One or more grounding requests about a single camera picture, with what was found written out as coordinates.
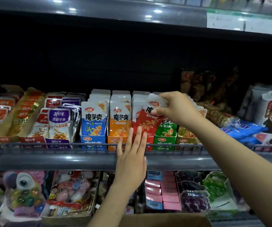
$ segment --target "pink box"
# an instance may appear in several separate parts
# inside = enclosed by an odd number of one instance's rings
[[[175,202],[163,202],[163,208],[165,210],[181,210],[181,205]]]
[[[162,196],[160,196],[160,195],[146,193],[145,196],[148,201],[162,203]]]
[[[175,182],[175,177],[174,176],[163,176],[162,181],[163,182],[174,183]]]
[[[145,187],[145,192],[146,193],[151,193],[151,194],[156,194],[156,195],[161,195],[161,189],[160,188],[154,188],[154,187]]]
[[[160,182],[145,180],[145,186],[160,188]]]
[[[174,176],[174,172],[173,171],[163,171],[162,175],[163,176]]]
[[[163,190],[165,188],[176,189],[176,183],[161,182],[161,190]]]
[[[162,189],[162,195],[178,195],[177,189],[169,189],[169,188],[163,188]]]
[[[162,200],[164,202],[176,202],[179,203],[179,196],[178,195],[162,195]]]

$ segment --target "red oval logo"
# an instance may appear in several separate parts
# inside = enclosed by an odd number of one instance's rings
[[[94,108],[93,107],[87,107],[85,109],[86,112],[94,112]]]
[[[158,107],[159,103],[152,101],[152,102],[150,102],[150,105],[152,105],[153,107]]]
[[[116,143],[116,142],[119,141],[119,139],[115,139],[115,138],[114,138],[114,139],[110,139],[110,141]]]
[[[91,137],[84,137],[83,140],[85,140],[85,141],[91,141],[92,138]]]
[[[114,109],[114,112],[115,112],[115,113],[120,113],[120,112],[121,112],[121,109],[115,108],[115,109]]]

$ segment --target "pink parrot package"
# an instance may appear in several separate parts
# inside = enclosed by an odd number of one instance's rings
[[[94,175],[93,171],[56,171],[47,202],[50,205],[81,208],[90,193],[89,187]]]
[[[7,206],[15,216],[39,217],[46,200],[42,194],[45,172],[6,171],[3,182]]]

